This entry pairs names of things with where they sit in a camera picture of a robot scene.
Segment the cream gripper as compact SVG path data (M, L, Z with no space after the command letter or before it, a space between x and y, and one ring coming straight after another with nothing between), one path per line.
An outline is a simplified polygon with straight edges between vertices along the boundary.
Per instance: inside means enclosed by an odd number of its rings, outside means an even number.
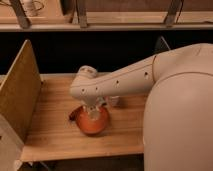
M99 107L104 106L106 100L104 97L89 98L83 100L83 109L87 113L92 113L98 111Z

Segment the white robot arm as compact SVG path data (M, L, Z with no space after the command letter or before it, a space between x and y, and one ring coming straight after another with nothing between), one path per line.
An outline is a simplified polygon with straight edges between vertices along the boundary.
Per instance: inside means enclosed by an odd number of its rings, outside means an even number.
M142 92L144 171L213 171L213 44L158 53L104 76L83 66L70 86L85 107Z

